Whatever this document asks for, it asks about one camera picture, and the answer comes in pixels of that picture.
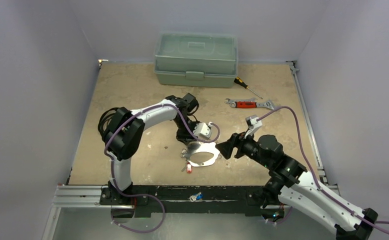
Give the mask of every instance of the toolbox latch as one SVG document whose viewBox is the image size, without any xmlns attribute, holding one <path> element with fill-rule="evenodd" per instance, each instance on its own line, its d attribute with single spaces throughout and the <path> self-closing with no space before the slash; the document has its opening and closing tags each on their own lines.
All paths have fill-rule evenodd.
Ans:
<svg viewBox="0 0 389 240">
<path fill-rule="evenodd" d="M 185 72 L 185 79 L 202 81 L 205 79 L 205 73 L 201 72 L 201 71 L 186 71 Z"/>
</svg>

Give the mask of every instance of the screwdriver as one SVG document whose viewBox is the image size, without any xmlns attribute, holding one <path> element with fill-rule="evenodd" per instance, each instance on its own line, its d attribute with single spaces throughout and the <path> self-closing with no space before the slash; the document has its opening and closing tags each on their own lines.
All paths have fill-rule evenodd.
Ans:
<svg viewBox="0 0 389 240">
<path fill-rule="evenodd" d="M 236 76 L 235 79 L 234 79 L 234 83 L 244 87 L 245 89 L 248 89 L 250 90 L 252 93 L 254 93 L 256 96 L 260 97 L 261 99 L 264 99 L 263 97 L 261 97 L 260 95 L 258 95 L 258 93 L 256 93 L 254 90 L 250 89 L 248 85 L 246 85 L 246 83 L 244 83 L 240 77 Z"/>
</svg>

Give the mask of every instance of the green plastic toolbox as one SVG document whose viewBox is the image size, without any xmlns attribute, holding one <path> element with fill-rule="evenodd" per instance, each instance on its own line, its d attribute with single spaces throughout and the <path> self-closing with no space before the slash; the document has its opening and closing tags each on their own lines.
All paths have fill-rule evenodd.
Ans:
<svg viewBox="0 0 389 240">
<path fill-rule="evenodd" d="M 237 77 L 237 39 L 209 33 L 162 33 L 155 49 L 161 84 L 230 88 Z"/>
</svg>

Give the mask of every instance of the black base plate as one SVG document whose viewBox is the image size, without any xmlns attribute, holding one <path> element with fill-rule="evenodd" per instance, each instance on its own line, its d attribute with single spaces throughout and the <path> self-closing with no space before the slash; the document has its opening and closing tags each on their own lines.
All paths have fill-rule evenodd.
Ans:
<svg viewBox="0 0 389 240">
<path fill-rule="evenodd" d="M 261 209 L 263 186 L 160 186 L 131 185 L 127 194 L 150 194 L 156 196 L 167 213 L 194 214 L 244 214 L 247 217 L 269 216 L 275 209 Z M 191 202 L 189 197 L 202 193 L 200 200 Z M 133 205 L 136 202 L 134 217 L 148 218 L 151 213 L 161 213 L 160 204 L 151 197 L 137 197 L 136 201 L 120 195 L 109 185 L 102 188 L 100 205 Z"/>
</svg>

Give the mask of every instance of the toolbox lid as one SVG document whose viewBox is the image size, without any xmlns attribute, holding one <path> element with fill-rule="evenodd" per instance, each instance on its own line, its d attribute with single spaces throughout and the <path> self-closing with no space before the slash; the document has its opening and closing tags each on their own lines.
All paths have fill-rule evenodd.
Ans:
<svg viewBox="0 0 389 240">
<path fill-rule="evenodd" d="M 155 49 L 155 72 L 237 75 L 237 39 L 210 33 L 162 33 Z"/>
</svg>

